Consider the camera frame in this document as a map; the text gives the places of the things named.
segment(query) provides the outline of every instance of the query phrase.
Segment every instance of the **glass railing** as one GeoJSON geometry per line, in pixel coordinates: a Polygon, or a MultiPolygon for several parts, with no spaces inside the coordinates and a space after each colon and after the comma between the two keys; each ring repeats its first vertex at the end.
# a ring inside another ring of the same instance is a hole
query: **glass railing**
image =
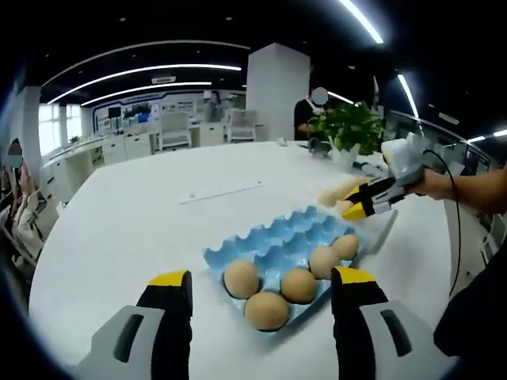
{"type": "Polygon", "coordinates": [[[403,139],[410,132],[445,146],[446,157],[465,167],[463,175],[474,176],[501,168],[486,152],[439,125],[398,111],[390,111],[387,114],[384,140],[403,139]]]}

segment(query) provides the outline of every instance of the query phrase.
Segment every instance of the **ceiling light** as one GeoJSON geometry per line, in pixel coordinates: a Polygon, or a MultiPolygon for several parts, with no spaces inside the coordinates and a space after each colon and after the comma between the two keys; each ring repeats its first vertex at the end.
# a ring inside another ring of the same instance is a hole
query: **ceiling light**
{"type": "Polygon", "coordinates": [[[504,129],[503,131],[499,131],[499,132],[494,132],[493,133],[494,137],[502,137],[502,136],[505,136],[505,135],[507,135],[507,129],[504,129]]]}
{"type": "Polygon", "coordinates": [[[106,81],[111,78],[119,77],[121,75],[134,74],[134,73],[139,73],[141,71],[162,70],[162,69],[183,69],[183,68],[186,68],[186,69],[201,68],[201,69],[220,69],[220,70],[241,71],[241,67],[224,66],[224,65],[208,65],[208,64],[201,64],[201,63],[186,63],[186,64],[179,64],[179,65],[161,65],[161,66],[141,67],[140,69],[127,70],[127,71],[122,71],[120,73],[107,75],[107,76],[99,78],[99,79],[94,79],[91,82],[87,82],[84,85],[79,85],[78,87],[75,87],[73,89],[69,89],[66,93],[58,95],[55,99],[49,101],[48,105],[56,102],[58,99],[61,99],[62,97],[65,97],[69,93],[73,93],[74,91],[77,91],[77,90],[82,89],[84,87],[93,85],[98,82],[106,81]]]}
{"type": "Polygon", "coordinates": [[[346,103],[349,103],[350,105],[353,105],[354,102],[347,99],[346,97],[341,97],[340,95],[336,94],[336,93],[332,93],[330,91],[327,92],[329,95],[331,95],[332,97],[336,97],[337,99],[340,99],[341,101],[344,101],[346,103]]]}
{"type": "Polygon", "coordinates": [[[363,25],[370,36],[372,36],[373,40],[378,44],[383,44],[382,37],[380,34],[373,28],[373,25],[370,21],[361,13],[361,11],[350,1],[350,0],[338,0],[349,12],[363,25]]]}
{"type": "Polygon", "coordinates": [[[238,48],[238,49],[246,49],[250,50],[250,46],[244,46],[244,45],[238,45],[238,44],[231,44],[229,42],[220,42],[220,41],[208,41],[208,40],[162,40],[162,41],[151,41],[151,42],[142,42],[141,44],[133,44],[128,46],[122,46],[117,47],[116,49],[103,51],[100,54],[93,55],[87,59],[83,59],[82,61],[79,61],[68,68],[61,70],[58,74],[53,75],[50,77],[46,82],[42,84],[41,87],[45,87],[48,85],[48,83],[53,82],[57,77],[64,75],[66,72],[75,69],[76,67],[81,66],[84,63],[88,63],[91,61],[94,61],[95,59],[99,59],[101,57],[105,57],[107,55],[111,55],[120,51],[127,51],[134,48],[145,48],[148,46],[158,46],[158,45],[166,45],[166,44],[210,44],[210,45],[220,45],[220,46],[228,46],[229,48],[238,48]]]}
{"type": "Polygon", "coordinates": [[[419,112],[417,112],[414,98],[412,97],[412,93],[410,92],[409,85],[406,83],[405,77],[399,74],[398,79],[402,83],[402,87],[405,90],[406,97],[409,99],[410,107],[412,107],[412,112],[414,113],[414,116],[419,119],[419,112]]]}
{"type": "Polygon", "coordinates": [[[181,82],[181,83],[166,83],[164,85],[145,85],[144,87],[137,87],[135,89],[126,89],[124,91],[119,91],[117,93],[110,93],[109,95],[104,95],[103,97],[98,97],[91,101],[87,101],[81,104],[82,107],[85,105],[89,105],[96,101],[101,101],[103,99],[107,99],[108,97],[115,97],[116,95],[121,95],[123,93],[134,93],[135,91],[143,91],[144,89],[158,89],[160,87],[174,87],[174,86],[209,86],[211,82],[181,82]]]}
{"type": "Polygon", "coordinates": [[[486,137],[484,136],[477,136],[477,137],[474,137],[473,139],[470,139],[470,140],[467,140],[469,143],[476,143],[477,141],[482,141],[482,140],[486,140],[486,137]]]}
{"type": "Polygon", "coordinates": [[[451,124],[454,124],[454,125],[458,125],[459,124],[459,120],[458,119],[455,119],[452,116],[446,115],[443,112],[439,112],[438,113],[438,117],[440,117],[442,120],[447,121],[448,123],[451,123],[451,124]]]}

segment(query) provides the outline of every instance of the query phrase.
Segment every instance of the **egg carton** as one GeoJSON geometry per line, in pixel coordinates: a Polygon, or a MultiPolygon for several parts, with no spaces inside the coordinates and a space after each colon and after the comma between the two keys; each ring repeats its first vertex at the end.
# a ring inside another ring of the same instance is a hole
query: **egg carton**
{"type": "MultiPolygon", "coordinates": [[[[223,273],[229,263],[238,259],[253,262],[260,276],[258,291],[271,291],[283,297],[280,282],[285,274],[294,268],[309,269],[308,261],[316,247],[331,245],[335,239],[346,234],[355,234],[359,238],[358,254],[368,248],[369,237],[364,231],[321,212],[317,207],[309,206],[305,211],[293,211],[289,218],[275,218],[269,227],[255,226],[245,238],[238,235],[229,237],[217,251],[205,249],[204,259],[231,301],[243,314],[246,300],[230,296],[223,282],[223,273]]],[[[342,260],[336,265],[348,267],[351,263],[350,260],[342,260]]],[[[289,307],[289,318],[284,326],[310,310],[330,286],[330,280],[318,279],[314,300],[309,304],[295,304],[285,299],[289,307]]],[[[271,336],[276,331],[261,333],[271,336]]]]}

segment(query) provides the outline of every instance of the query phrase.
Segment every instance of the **human hand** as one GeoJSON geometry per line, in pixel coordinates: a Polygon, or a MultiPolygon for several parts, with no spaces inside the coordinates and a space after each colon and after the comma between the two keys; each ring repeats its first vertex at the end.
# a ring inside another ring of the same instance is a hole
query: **human hand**
{"type": "Polygon", "coordinates": [[[450,178],[434,172],[431,169],[425,169],[424,179],[408,190],[409,194],[413,192],[424,196],[430,196],[434,200],[451,199],[452,183],[450,178]]]}

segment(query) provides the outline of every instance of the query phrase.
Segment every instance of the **brown egg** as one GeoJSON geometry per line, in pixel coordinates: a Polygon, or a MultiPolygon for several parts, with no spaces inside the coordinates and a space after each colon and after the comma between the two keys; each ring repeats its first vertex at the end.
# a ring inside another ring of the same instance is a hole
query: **brown egg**
{"type": "Polygon", "coordinates": [[[336,202],[343,200],[354,188],[361,184],[366,184],[368,181],[369,179],[364,176],[353,177],[337,188],[325,190],[318,198],[318,202],[322,206],[333,207],[336,202]]]}
{"type": "Polygon", "coordinates": [[[331,269],[337,262],[331,247],[320,245],[310,255],[310,271],[316,279],[331,279],[331,269]]]}
{"type": "Polygon", "coordinates": [[[354,203],[352,203],[349,200],[338,200],[336,202],[336,211],[338,211],[339,215],[343,215],[343,213],[346,212],[353,205],[354,203]]]}
{"type": "Polygon", "coordinates": [[[281,290],[285,299],[292,303],[309,303],[315,297],[317,283],[308,270],[292,269],[282,279],[281,290]]]}
{"type": "Polygon", "coordinates": [[[245,318],[257,330],[273,331],[285,325],[288,305],[278,294],[257,293],[245,304],[245,318]]]}
{"type": "Polygon", "coordinates": [[[359,249],[359,238],[356,235],[343,235],[331,245],[338,260],[351,260],[359,249]]]}
{"type": "Polygon", "coordinates": [[[235,260],[227,266],[223,282],[233,297],[240,299],[251,297],[259,288],[257,267],[248,260],[235,260]]]}

